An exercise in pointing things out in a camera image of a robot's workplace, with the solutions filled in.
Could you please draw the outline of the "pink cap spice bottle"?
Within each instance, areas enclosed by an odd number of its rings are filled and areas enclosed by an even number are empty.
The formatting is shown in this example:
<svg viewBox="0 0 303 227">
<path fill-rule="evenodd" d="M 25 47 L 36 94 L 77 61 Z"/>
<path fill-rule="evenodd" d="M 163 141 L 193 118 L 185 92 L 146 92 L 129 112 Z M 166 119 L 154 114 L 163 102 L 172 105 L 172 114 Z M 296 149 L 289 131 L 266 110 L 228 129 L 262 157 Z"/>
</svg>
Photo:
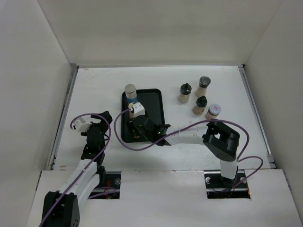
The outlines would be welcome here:
<svg viewBox="0 0 303 227">
<path fill-rule="evenodd" d="M 141 137 L 141 133 L 137 129 L 133 129 L 133 138 L 138 139 Z"/>
</svg>

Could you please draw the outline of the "tall blue label bottle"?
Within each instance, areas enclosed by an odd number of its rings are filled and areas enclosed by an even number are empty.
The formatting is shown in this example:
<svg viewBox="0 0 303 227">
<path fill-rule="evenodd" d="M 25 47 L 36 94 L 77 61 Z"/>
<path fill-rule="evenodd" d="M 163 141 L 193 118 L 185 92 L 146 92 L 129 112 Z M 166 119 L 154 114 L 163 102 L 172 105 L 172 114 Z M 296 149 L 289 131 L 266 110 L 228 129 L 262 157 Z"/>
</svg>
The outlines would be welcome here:
<svg viewBox="0 0 303 227">
<path fill-rule="evenodd" d="M 125 86 L 125 95 L 128 104 L 138 102 L 136 87 L 134 84 L 127 84 Z"/>
</svg>

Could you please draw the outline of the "black knob cap bottle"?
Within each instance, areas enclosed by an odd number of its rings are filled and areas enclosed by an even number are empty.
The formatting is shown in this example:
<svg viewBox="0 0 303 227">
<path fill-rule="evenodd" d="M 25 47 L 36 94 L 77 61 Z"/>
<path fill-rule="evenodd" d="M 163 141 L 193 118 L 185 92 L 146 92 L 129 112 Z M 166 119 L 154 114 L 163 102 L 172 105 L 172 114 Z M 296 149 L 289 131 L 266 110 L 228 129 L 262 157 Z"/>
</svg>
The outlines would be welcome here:
<svg viewBox="0 0 303 227">
<path fill-rule="evenodd" d="M 181 103 L 187 103 L 189 101 L 191 91 L 192 87 L 188 83 L 182 84 L 180 86 L 178 101 Z"/>
</svg>

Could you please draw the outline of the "yellow cap spice bottle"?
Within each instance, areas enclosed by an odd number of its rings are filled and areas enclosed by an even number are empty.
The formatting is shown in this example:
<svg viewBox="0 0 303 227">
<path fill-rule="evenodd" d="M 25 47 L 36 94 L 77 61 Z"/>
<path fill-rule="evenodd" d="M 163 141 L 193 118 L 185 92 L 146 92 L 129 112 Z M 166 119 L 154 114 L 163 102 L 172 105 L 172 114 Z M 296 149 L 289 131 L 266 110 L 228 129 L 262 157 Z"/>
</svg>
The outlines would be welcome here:
<svg viewBox="0 0 303 227">
<path fill-rule="evenodd" d="M 134 103 L 134 102 L 128 104 L 129 119 L 134 119 L 134 112 L 135 112 L 134 108 L 135 108 L 135 107 L 136 107 L 136 106 L 135 106 L 135 103 Z"/>
</svg>

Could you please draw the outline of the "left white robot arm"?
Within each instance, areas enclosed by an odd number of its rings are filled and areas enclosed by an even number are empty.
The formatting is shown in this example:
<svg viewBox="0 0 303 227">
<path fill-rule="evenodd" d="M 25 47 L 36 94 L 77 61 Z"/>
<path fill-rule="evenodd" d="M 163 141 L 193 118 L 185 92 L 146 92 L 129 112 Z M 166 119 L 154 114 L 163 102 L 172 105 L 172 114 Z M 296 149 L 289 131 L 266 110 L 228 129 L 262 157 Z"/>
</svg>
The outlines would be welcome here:
<svg viewBox="0 0 303 227">
<path fill-rule="evenodd" d="M 90 113 L 89 117 L 99 122 L 86 122 L 81 114 L 75 117 L 70 128 L 86 137 L 80 161 L 69 179 L 56 191 L 44 198 L 41 227 L 77 227 L 80 209 L 95 188 L 106 184 L 102 163 L 105 149 L 111 139 L 112 116 L 109 111 Z"/>
</svg>

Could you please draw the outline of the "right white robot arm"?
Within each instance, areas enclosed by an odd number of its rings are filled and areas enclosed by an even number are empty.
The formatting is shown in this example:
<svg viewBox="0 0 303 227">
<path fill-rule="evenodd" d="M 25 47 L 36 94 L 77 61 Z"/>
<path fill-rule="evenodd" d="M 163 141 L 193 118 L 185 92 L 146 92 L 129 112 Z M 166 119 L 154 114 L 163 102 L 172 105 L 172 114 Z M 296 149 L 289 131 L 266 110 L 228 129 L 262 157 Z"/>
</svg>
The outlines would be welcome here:
<svg viewBox="0 0 303 227">
<path fill-rule="evenodd" d="M 188 129 L 172 128 L 169 124 L 158 125 L 146 116 L 138 116 L 129 122 L 136 133 L 158 146 L 197 144 L 208 148 L 220 160 L 220 183 L 231 187 L 237 181 L 236 163 L 240 134 L 220 121 L 210 121 L 206 129 L 198 125 Z"/>
</svg>

